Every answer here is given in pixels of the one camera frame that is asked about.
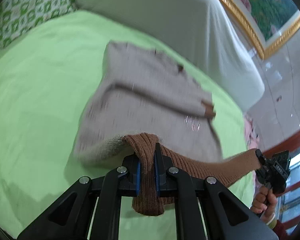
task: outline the metal screw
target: metal screw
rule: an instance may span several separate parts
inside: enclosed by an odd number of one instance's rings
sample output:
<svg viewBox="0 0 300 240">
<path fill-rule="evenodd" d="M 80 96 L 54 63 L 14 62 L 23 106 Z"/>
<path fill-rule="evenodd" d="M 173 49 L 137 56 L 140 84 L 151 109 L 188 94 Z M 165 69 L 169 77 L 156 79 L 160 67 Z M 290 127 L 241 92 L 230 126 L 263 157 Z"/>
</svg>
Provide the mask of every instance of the metal screw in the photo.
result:
<svg viewBox="0 0 300 240">
<path fill-rule="evenodd" d="M 127 168 L 125 166 L 120 166 L 117 168 L 117 172 L 119 173 L 125 173 L 127 171 Z"/>
<path fill-rule="evenodd" d="M 215 177 L 207 177 L 207 182 L 209 184 L 215 184 L 217 182 L 217 179 Z"/>
<path fill-rule="evenodd" d="M 81 184 L 87 184 L 87 183 L 89 182 L 89 177 L 83 176 L 83 177 L 81 177 L 81 178 L 79 179 L 79 182 L 80 182 Z"/>
<path fill-rule="evenodd" d="M 170 167 L 169 172 L 172 174 L 176 174 L 179 172 L 179 169 L 177 167 Z"/>
</svg>

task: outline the pillow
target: pillow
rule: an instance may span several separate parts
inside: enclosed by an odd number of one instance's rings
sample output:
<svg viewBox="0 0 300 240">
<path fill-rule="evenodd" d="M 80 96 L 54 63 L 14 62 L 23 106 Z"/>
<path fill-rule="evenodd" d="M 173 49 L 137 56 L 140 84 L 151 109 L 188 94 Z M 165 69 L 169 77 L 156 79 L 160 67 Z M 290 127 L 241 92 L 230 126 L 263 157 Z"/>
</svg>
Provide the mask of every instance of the pillow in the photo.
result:
<svg viewBox="0 0 300 240">
<path fill-rule="evenodd" d="M 31 28 L 73 11 L 74 0 L 2 0 L 0 49 Z"/>
</svg>

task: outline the painting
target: painting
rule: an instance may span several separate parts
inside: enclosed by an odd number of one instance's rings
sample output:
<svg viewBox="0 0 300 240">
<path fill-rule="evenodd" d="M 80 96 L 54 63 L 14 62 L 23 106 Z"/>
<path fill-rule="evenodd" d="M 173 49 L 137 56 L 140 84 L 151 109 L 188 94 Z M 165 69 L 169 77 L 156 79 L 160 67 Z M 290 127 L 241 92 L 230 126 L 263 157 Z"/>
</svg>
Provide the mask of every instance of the painting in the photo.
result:
<svg viewBox="0 0 300 240">
<path fill-rule="evenodd" d="M 300 27 L 292 0 L 221 0 L 244 28 L 259 56 L 276 52 Z"/>
</svg>

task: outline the white sheet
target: white sheet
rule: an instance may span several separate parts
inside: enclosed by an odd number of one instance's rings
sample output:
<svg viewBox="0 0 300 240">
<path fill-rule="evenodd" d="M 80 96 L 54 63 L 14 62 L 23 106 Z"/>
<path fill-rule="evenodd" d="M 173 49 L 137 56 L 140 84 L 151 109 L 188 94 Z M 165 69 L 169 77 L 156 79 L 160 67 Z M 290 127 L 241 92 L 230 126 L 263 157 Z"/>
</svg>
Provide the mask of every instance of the white sheet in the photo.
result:
<svg viewBox="0 0 300 240">
<path fill-rule="evenodd" d="M 219 0 L 77 0 L 81 8 L 165 42 L 218 83 L 243 112 L 263 95 L 260 74 Z"/>
</svg>

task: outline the sweater sleeve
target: sweater sleeve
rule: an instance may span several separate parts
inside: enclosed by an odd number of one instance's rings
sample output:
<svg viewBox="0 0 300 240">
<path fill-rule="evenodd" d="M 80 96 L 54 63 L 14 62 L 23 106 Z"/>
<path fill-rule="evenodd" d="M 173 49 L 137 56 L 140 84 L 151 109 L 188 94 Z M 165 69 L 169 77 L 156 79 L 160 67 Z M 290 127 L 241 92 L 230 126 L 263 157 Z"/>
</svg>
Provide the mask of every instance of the sweater sleeve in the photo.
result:
<svg viewBox="0 0 300 240">
<path fill-rule="evenodd" d="M 284 225 L 279 220 L 277 220 L 277 224 L 274 227 L 273 231 L 279 237 L 279 240 L 287 240 L 288 239 L 288 234 L 286 232 L 286 229 L 284 228 Z"/>
</svg>

